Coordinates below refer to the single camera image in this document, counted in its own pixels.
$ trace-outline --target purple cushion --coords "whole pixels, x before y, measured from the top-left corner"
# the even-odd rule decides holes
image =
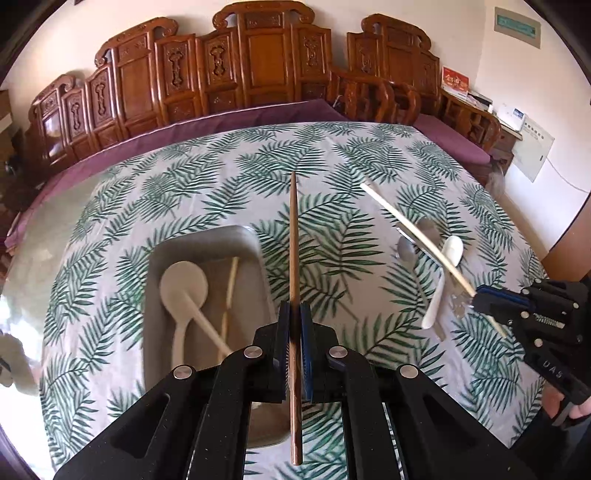
[[[491,162],[490,155],[478,145],[461,136],[452,127],[432,115],[421,113],[413,127],[433,143],[439,145],[461,165],[486,165]]]
[[[285,103],[203,116],[172,124],[106,148],[52,177],[40,191],[29,209],[16,218],[4,241],[6,248],[16,247],[22,240],[27,223],[36,210],[55,195],[92,177],[121,161],[156,148],[189,140],[190,138],[228,132],[238,128],[264,125],[296,124],[302,122],[348,122],[324,100]]]

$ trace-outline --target human hand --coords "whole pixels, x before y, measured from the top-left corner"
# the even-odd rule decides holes
[[[564,395],[556,388],[546,382],[542,391],[542,408],[553,419],[558,415],[560,409],[560,402],[563,401]],[[591,397],[587,399],[582,405],[575,405],[569,412],[569,417],[573,420],[585,417],[591,414]]]

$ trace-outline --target stainless steel spoon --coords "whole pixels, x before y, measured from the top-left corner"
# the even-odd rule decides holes
[[[410,272],[413,276],[413,280],[417,284],[418,292],[423,299],[425,308],[429,305],[429,300],[423,291],[421,281],[418,279],[417,273],[414,271],[417,266],[418,255],[414,250],[414,245],[405,236],[400,236],[398,239],[398,245],[396,246],[396,256],[400,260],[400,263]]]

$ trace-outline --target leaf pattern tablecloth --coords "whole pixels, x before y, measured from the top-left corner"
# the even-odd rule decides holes
[[[412,127],[309,123],[196,138],[130,158],[103,173],[72,233],[44,331],[41,403],[57,467],[144,392],[142,305],[148,257],[159,242],[222,225],[261,241],[275,304],[288,296],[289,174],[298,175],[301,296],[314,320],[377,364],[419,366],[506,445],[540,408],[541,380],[523,350],[474,313],[457,320],[449,295],[440,342],[421,330],[424,305],[395,257],[392,217],[363,194],[380,185],[413,221],[458,235],[474,285],[519,288],[544,271],[505,212],[438,146]],[[430,297],[437,266],[416,273]],[[286,442],[250,450],[257,479],[346,477],[338,405],[304,407],[304,464]]]

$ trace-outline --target wooden chopstick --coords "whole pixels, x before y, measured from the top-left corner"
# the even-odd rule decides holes
[[[228,277],[228,287],[226,289],[226,308],[222,315],[222,327],[220,329],[220,336],[224,342],[228,342],[228,327],[229,327],[229,316],[230,309],[232,308],[232,297],[234,296],[234,284],[236,283],[236,272],[238,271],[238,257],[232,258],[232,266],[230,267],[230,276]],[[226,355],[219,350],[217,352],[217,361],[222,363],[226,358]]]
[[[290,349],[288,380],[290,386],[291,463],[302,463],[301,441],[301,323],[300,323],[300,246],[297,225],[296,173],[290,186]]]
[[[390,205],[388,201],[384,199],[384,197],[382,197],[369,185],[361,183],[359,187],[366,191],[371,198],[373,198],[382,207],[384,207],[387,211],[394,215],[398,219],[398,221],[402,225],[404,225],[407,231],[411,232],[418,240],[420,240],[421,243],[425,246],[425,248],[429,250],[429,252],[431,252],[431,254],[437,259],[441,266],[445,268],[458,281],[458,283],[464,288],[464,290],[466,290],[468,295],[474,298],[474,296],[476,295],[476,290],[471,285],[471,283],[468,282],[466,277],[464,277],[464,275],[460,273],[460,271],[447,259],[447,257],[443,255],[435,245],[433,245],[433,242],[431,242],[427,238],[427,236],[416,227],[414,223],[412,223],[408,218],[406,218],[402,214],[402,212]],[[491,317],[490,315],[485,315],[485,317],[502,338],[507,337],[505,331],[501,328],[501,326],[496,322],[496,320],[493,317]]]

